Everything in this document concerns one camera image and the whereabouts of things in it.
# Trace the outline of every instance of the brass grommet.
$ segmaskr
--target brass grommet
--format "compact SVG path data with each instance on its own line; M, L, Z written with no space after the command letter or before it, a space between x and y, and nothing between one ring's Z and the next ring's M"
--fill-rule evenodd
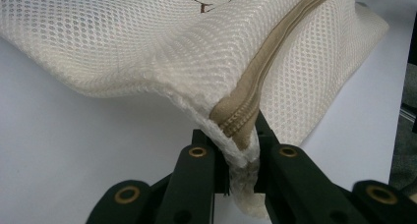
M193 157L203 157L208 154L208 151L203 147L193 147L188 150L188 153Z
M123 197L122 194L125 193L125 192L132 192L132 194L128 197ZM127 203L131 203L131 202L135 201L139 197L140 194L141 194L141 192L140 192L139 188L137 188L135 186L127 186L123 189L120 189L116 193L116 195L114 195L114 200L117 203L120 203L120 204L127 204Z
M384 204L396 204L398 202L394 193L382 187L370 185L366 188L366 193L374 200Z
M298 156L297 150L292 147L282 147L279 149L279 153L285 157L296 157Z

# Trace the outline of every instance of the beige zipper tape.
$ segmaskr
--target beige zipper tape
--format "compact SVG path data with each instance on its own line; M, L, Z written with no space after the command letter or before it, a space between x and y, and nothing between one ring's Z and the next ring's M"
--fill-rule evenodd
M301 0L271 31L252 59L236 88L213 107L209 118L217 123L240 150L250 145L260 110L264 79L286 37L314 9L327 0Z

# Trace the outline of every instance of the white background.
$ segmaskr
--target white background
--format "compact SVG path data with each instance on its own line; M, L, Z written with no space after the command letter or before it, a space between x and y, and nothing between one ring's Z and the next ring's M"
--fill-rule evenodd
M388 181L417 0L358 0L390 25L303 148L330 179ZM0 224L85 223L108 188L172 172L196 128L158 95L73 92L0 39ZM216 199L215 223L269 223Z

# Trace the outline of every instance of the mesh laundry bag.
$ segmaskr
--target mesh laundry bag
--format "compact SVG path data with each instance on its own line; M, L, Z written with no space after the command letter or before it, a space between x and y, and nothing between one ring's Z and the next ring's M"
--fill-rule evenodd
M259 109L280 141L300 144L387 30L354 0L0 2L0 35L70 88L170 98L223 151L239 207L260 217Z

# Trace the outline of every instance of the screw hole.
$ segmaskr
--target screw hole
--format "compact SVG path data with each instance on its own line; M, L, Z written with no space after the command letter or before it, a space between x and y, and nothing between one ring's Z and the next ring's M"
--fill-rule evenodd
M188 153L193 157L203 157L208 153L208 151L202 147L193 147L188 150Z
M139 197L140 193L139 188L128 186L119 190L116 195L114 195L114 200L120 204L131 203Z
M191 221L191 213L187 210L181 210L175 213L174 222L178 224L185 224Z
M295 157L298 155L297 150L292 147L283 147L279 150L279 153L285 157Z
M335 223L339 223L339 224L346 224L349 221L348 216L344 212L338 211L338 210L335 210L335 211L331 212L330 213L330 218Z
M382 187L368 186L366 193L374 200L384 204L396 204L398 202L394 193Z

